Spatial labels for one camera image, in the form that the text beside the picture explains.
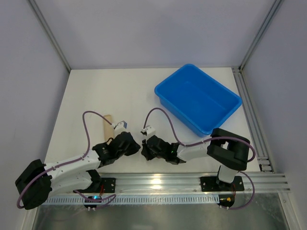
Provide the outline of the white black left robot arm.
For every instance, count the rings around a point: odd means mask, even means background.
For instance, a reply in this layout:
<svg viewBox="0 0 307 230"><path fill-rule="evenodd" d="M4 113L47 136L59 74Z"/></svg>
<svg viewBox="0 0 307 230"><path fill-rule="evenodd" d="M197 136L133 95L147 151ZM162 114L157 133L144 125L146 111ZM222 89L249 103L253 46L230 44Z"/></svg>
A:
<svg viewBox="0 0 307 230"><path fill-rule="evenodd" d="M97 169L113 164L123 155L133 155L140 148L131 133L122 132L66 161L46 164L34 160L15 181L19 192L17 207L31 210L51 196L71 191L94 193L101 183Z"/></svg>

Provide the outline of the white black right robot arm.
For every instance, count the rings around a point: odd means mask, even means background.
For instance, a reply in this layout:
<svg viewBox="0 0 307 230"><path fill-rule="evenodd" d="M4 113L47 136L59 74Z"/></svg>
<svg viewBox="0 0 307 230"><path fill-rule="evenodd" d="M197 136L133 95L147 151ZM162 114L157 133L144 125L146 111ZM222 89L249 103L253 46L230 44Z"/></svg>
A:
<svg viewBox="0 0 307 230"><path fill-rule="evenodd" d="M220 128L215 128L207 140L183 145L162 140L151 126L143 128L141 134L144 136L141 154L147 161L159 158L178 165L207 156L218 161L221 165L216 184L225 191L234 189L236 174L247 169L250 141Z"/></svg>

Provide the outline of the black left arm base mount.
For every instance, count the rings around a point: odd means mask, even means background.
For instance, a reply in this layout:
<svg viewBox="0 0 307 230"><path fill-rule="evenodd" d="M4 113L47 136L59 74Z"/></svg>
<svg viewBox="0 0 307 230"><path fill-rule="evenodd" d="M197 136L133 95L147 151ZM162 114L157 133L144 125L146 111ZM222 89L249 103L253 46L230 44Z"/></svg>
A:
<svg viewBox="0 0 307 230"><path fill-rule="evenodd" d="M115 193L116 178L101 178L100 182L93 182L88 188L79 190L81 193L104 194Z"/></svg>

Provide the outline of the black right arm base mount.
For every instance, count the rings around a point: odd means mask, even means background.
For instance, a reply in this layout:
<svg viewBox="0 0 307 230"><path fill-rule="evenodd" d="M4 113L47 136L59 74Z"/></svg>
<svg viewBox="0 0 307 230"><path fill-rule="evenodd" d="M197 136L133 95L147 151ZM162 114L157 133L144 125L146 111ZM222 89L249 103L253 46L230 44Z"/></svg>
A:
<svg viewBox="0 0 307 230"><path fill-rule="evenodd" d="M217 176L200 177L202 192L232 192L244 191L244 184L241 176L235 176L232 183L226 183L218 180Z"/></svg>

